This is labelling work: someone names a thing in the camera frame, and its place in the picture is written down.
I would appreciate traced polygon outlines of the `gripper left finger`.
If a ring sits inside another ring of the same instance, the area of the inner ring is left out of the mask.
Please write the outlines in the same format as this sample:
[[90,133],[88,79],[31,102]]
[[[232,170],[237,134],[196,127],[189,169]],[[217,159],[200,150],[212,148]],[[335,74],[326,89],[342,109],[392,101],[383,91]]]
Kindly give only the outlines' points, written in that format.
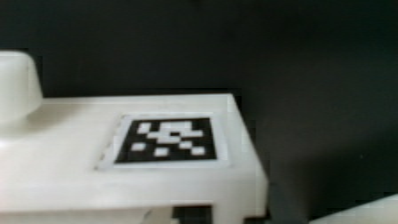
[[212,206],[177,206],[173,208],[173,219],[180,224],[214,224]]

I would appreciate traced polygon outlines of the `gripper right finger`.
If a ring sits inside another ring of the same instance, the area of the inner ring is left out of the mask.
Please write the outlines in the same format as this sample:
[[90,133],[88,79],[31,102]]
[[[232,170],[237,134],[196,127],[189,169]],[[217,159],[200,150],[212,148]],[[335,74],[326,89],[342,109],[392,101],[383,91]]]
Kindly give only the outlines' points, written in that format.
[[308,224],[306,218],[294,210],[292,200],[276,183],[269,186],[267,202],[267,214],[258,217],[248,217],[246,224]]

